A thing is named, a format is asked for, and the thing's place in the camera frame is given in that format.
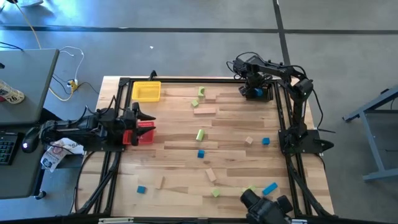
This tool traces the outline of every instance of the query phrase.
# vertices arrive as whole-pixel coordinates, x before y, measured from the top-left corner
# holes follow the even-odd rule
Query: shoe
[[[31,6],[38,6],[43,2],[44,2],[43,0],[19,0],[18,5],[20,7],[31,7]]]

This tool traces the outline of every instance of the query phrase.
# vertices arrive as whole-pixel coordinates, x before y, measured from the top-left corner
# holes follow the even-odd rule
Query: green block
[[[213,194],[214,197],[218,197],[220,195],[220,190],[214,189],[211,193]]]
[[[242,193],[245,192],[247,189],[250,189],[252,191],[255,191],[256,187],[253,185],[250,185],[248,188],[242,188]]]
[[[205,96],[205,87],[200,86],[198,96]]]
[[[193,107],[197,107],[199,105],[197,100],[192,100],[191,104],[192,104]]]
[[[199,130],[198,135],[197,135],[197,141],[201,141],[203,139],[204,135],[205,135],[205,131],[203,129]]]

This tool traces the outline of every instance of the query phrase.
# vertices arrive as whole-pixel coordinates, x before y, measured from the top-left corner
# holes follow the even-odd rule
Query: keyboard
[[[12,164],[18,145],[18,133],[0,132],[0,166]]]

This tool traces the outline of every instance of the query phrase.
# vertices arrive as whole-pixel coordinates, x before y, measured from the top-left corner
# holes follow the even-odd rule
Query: yellow cable
[[[42,46],[40,45],[39,38],[37,38],[36,32],[35,32],[35,30],[33,29],[32,24],[30,24],[30,22],[29,22],[29,20],[27,19],[25,13],[22,12],[22,10],[21,10],[20,7],[18,6],[18,4],[15,2],[15,0],[12,0],[12,1],[13,1],[14,4],[17,6],[17,8],[18,8],[19,11],[21,12],[21,14],[24,16],[24,19],[25,19],[26,23],[27,23],[27,24],[30,26],[30,28],[32,29],[33,34],[34,34],[35,37],[36,37],[37,44],[39,45],[39,49],[41,50],[41,49],[42,49]]]
[[[72,91],[67,99],[62,99],[62,98],[59,97],[56,93],[54,93],[54,91],[51,89],[51,87],[49,88],[49,90],[50,90],[50,92],[51,92],[52,94],[54,94],[54,96],[57,97],[60,101],[68,101],[68,100],[70,100],[70,98],[72,98],[72,95],[73,95],[73,91]]]
[[[30,29],[32,29],[32,32],[33,32],[33,34],[35,35],[37,44],[39,45],[39,49],[41,50],[41,49],[42,49],[42,46],[40,45],[39,38],[37,37],[36,31],[33,29],[32,24],[30,24],[30,22],[29,22],[28,18],[26,17],[25,13],[22,12],[22,10],[21,10],[20,7],[18,6],[18,4],[15,2],[15,0],[12,0],[12,1],[13,1],[14,4],[17,6],[17,8],[18,8],[18,10],[21,12],[21,14],[24,16],[24,19],[25,19],[26,23],[29,25]],[[73,95],[73,89],[71,89],[72,92],[70,93],[69,97],[68,97],[67,99],[62,99],[61,97],[59,97],[59,96],[51,89],[51,87],[49,87],[49,90],[50,90],[50,92],[51,92],[52,94],[54,94],[54,96],[57,97],[60,101],[68,101],[68,100],[70,100],[70,98],[72,98],[72,95]]]

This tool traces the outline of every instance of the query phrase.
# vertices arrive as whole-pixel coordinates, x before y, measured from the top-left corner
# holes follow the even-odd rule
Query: computer mouse
[[[40,127],[30,128],[26,132],[24,139],[22,140],[22,151],[26,153],[34,152],[39,145],[39,133]]]

